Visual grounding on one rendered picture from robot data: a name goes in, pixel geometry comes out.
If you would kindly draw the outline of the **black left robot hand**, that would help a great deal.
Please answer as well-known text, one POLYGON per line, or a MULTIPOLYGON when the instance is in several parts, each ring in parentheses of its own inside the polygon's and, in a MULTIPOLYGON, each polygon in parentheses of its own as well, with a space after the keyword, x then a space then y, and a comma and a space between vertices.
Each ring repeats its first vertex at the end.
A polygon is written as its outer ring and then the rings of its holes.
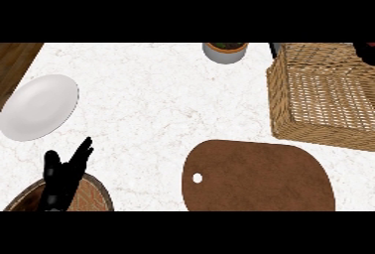
POLYGON ((93 150, 93 139, 86 138, 67 162, 61 161, 61 156, 55 150, 46 152, 43 172, 46 186, 39 211, 68 210, 87 170, 87 161, 93 150))

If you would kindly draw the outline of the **brown wooden cutting board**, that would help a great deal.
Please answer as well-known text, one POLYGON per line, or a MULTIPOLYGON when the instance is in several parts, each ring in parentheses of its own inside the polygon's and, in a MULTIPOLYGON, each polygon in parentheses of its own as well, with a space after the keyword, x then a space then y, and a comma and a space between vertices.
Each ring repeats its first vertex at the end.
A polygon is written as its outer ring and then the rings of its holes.
POLYGON ((182 175, 189 210, 332 211, 321 163, 291 145, 210 140, 191 151, 182 175))

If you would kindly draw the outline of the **wicker basket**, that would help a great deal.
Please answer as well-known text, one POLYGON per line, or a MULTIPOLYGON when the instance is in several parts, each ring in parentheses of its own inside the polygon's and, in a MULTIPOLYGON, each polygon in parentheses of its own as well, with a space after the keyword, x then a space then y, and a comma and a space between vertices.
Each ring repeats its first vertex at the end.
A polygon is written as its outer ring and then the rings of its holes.
POLYGON ((375 152, 375 66, 350 44, 281 44, 267 87, 276 138, 375 152))

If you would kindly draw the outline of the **round brown woven bowl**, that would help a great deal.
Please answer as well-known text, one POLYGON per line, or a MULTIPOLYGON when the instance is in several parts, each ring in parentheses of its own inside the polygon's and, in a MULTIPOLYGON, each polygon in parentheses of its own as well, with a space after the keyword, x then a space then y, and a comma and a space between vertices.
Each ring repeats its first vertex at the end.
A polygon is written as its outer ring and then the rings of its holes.
MULTIPOLYGON (((36 211, 46 183, 36 181, 18 194, 6 206, 6 211, 36 211)), ((84 174, 70 206, 70 211, 114 211, 112 201, 104 184, 90 174, 84 174)))

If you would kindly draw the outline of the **white oval plate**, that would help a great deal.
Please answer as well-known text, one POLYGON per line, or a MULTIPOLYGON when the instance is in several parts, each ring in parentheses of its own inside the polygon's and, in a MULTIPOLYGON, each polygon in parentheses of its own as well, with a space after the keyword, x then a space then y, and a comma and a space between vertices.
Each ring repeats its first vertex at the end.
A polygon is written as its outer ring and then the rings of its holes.
POLYGON ((33 141, 67 122, 80 101, 76 81, 62 74, 33 79, 14 92, 0 111, 0 132, 14 141, 33 141))

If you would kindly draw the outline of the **brown wooden panel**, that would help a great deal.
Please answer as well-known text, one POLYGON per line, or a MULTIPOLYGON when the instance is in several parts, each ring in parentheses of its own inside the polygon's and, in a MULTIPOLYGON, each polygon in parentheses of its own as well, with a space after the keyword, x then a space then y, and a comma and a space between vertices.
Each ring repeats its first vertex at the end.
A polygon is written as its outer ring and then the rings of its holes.
POLYGON ((0 43, 0 110, 42 47, 43 43, 0 43))

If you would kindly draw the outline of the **grey pot with plant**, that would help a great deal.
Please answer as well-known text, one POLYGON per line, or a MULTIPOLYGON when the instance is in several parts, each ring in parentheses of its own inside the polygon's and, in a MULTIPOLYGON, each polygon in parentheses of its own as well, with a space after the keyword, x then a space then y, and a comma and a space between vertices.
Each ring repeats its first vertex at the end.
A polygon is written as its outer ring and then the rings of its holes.
POLYGON ((203 44, 203 51, 207 58, 217 64, 234 64, 245 56, 248 44, 242 44, 236 49, 225 50, 211 43, 203 44))

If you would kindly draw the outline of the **dark grey object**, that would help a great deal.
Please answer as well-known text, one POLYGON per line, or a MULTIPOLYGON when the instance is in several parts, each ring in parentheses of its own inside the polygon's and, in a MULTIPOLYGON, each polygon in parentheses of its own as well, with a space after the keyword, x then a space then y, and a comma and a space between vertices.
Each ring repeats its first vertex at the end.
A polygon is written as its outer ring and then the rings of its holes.
POLYGON ((281 50, 282 43, 269 43, 269 45, 270 45, 272 56, 273 56, 273 59, 275 59, 279 55, 279 50, 281 50))

